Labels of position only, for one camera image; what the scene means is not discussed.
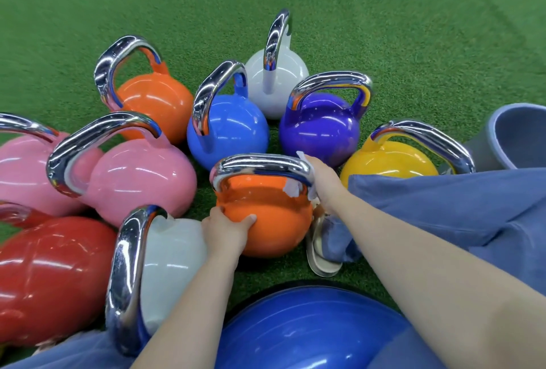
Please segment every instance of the artificial turf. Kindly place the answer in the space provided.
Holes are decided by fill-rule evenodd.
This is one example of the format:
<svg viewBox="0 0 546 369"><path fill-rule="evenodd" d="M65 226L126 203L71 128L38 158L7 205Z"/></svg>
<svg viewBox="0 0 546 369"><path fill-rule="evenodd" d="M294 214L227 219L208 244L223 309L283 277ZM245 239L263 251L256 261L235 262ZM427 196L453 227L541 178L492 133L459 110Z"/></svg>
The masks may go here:
<svg viewBox="0 0 546 369"><path fill-rule="evenodd" d="M288 7L291 48L311 74L350 69L372 77L377 94L362 140L391 118L416 117L465 141L501 105L546 104L545 1L0 0L1 110L69 132L105 114L92 72L99 55L130 33L157 46L172 75L195 92L223 60L245 62L263 48L272 19ZM143 71L146 60L135 58L119 82ZM269 152L279 153L271 129ZM202 219L215 197L208 174L196 170L199 190L187 217ZM0 241L14 232L0 225ZM243 266L230 307L273 284L314 277L302 247ZM365 261L344 266L335 280L394 305ZM8 350L2 363L29 352Z"/></svg>

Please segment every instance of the person's right arm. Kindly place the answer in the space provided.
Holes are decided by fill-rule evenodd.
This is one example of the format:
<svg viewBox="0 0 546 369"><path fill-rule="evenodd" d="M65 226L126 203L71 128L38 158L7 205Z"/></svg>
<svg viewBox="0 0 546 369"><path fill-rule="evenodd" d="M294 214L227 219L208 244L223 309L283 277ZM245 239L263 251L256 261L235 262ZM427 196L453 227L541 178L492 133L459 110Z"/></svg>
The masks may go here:
<svg viewBox="0 0 546 369"><path fill-rule="evenodd" d="M546 297L350 194L315 158L317 193L427 345L451 369L546 367Z"/></svg>

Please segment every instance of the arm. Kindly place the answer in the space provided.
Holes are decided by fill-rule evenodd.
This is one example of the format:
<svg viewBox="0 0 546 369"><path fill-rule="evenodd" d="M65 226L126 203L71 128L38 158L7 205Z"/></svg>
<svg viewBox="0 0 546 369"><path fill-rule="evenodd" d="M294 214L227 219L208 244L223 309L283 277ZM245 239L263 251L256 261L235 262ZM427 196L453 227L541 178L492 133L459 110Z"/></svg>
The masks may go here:
<svg viewBox="0 0 546 369"><path fill-rule="evenodd" d="M233 223L213 208L202 221L208 258L132 369L214 368L235 268L256 217Z"/></svg>
<svg viewBox="0 0 546 369"><path fill-rule="evenodd" d="M350 194L328 167L315 158L310 162L326 210L344 221L389 294L447 367L545 367L546 297L373 208Z"/></svg>

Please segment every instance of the blue pants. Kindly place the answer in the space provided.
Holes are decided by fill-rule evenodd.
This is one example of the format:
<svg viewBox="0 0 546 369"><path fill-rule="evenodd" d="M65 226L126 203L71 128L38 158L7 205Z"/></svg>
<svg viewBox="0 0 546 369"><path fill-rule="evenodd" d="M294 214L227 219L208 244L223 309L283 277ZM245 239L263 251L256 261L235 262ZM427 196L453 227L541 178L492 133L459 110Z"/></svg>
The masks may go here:
<svg viewBox="0 0 546 369"><path fill-rule="evenodd" d="M349 191L374 207L494 264L546 295L546 169L394 179L352 176ZM337 218L323 229L323 253L353 262L361 254ZM9 369L125 369L106 333L63 343ZM411 328L386 345L369 369L443 369Z"/></svg>

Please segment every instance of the pink kettlebell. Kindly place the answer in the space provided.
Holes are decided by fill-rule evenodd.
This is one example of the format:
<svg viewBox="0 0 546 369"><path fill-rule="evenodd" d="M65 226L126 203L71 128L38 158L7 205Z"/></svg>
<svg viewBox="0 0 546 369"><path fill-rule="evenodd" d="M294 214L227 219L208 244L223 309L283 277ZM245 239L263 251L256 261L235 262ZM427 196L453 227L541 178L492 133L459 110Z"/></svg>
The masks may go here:
<svg viewBox="0 0 546 369"><path fill-rule="evenodd" d="M0 204L17 204L53 217L76 215L86 208L82 201L55 191L45 173L47 158L68 133L12 113L0 113L0 132L22 134L0 146ZM102 155L93 149L78 160L74 171L82 183L89 181Z"/></svg>
<svg viewBox="0 0 546 369"><path fill-rule="evenodd" d="M128 128L142 131L145 138L114 146L94 167L89 185L80 186L72 171L79 157ZM197 191L186 155L170 144L155 121L138 112L112 112L65 138L51 153L46 171L57 191L95 208L114 227L141 205L159 205L179 217Z"/></svg>

